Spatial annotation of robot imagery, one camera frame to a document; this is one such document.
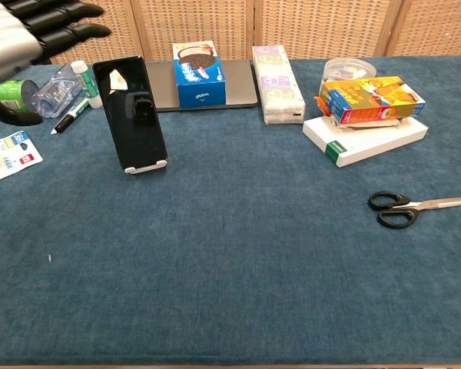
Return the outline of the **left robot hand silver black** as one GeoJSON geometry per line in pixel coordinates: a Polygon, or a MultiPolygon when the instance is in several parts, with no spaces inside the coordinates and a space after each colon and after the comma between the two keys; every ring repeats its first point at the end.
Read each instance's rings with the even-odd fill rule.
{"type": "Polygon", "coordinates": [[[109,36],[109,27],[81,22],[103,14],[83,1],[0,1],[0,84],[90,38],[109,36]]]}

